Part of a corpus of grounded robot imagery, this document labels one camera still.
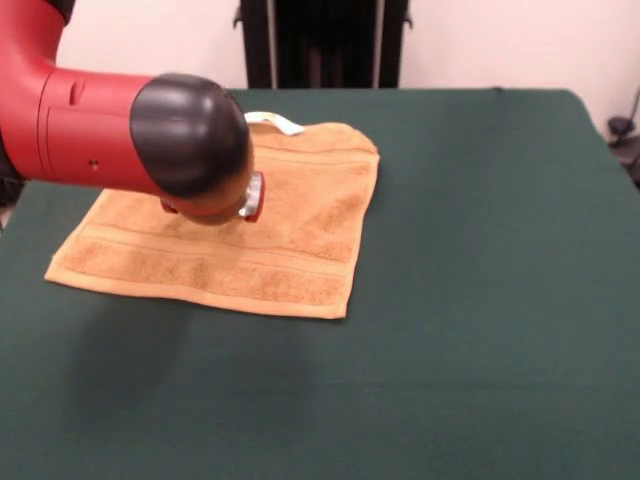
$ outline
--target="red robot arm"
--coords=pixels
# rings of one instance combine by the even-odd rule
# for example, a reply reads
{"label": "red robot arm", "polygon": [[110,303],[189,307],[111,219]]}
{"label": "red robot arm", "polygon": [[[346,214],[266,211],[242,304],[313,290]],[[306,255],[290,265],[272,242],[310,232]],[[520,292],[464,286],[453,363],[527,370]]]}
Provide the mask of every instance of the red robot arm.
{"label": "red robot arm", "polygon": [[214,214],[191,200],[248,168],[240,107],[196,76],[57,68],[74,3],[0,0],[0,176],[149,193],[187,215]]}

